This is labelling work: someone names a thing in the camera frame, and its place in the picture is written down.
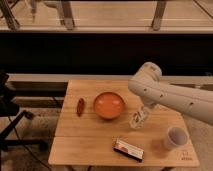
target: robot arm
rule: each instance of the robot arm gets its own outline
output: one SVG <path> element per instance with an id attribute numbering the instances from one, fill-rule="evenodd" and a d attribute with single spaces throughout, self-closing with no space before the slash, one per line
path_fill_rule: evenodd
<path id="1" fill-rule="evenodd" d="M 129 90 L 148 108 L 159 103 L 213 125 L 213 92 L 160 83 L 161 75 L 156 64 L 147 62 L 130 79 Z"/>

